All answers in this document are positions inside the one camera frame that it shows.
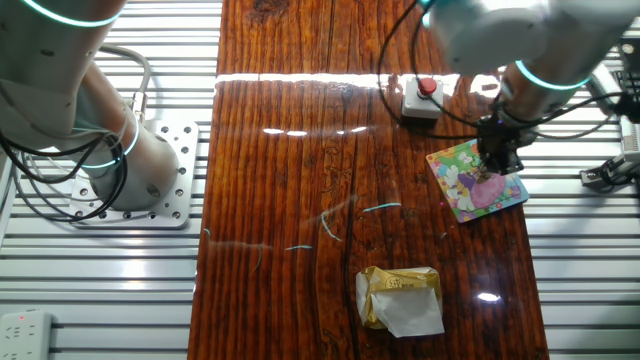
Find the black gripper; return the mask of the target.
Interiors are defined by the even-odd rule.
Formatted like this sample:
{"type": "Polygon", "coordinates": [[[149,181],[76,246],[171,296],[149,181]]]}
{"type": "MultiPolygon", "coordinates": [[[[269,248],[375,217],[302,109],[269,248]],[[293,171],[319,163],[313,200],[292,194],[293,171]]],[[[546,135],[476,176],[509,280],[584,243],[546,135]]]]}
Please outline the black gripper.
{"type": "Polygon", "coordinates": [[[481,172],[500,175],[519,172],[521,160],[517,151],[533,143],[538,124],[515,119],[502,107],[494,107],[477,125],[481,172]]]}

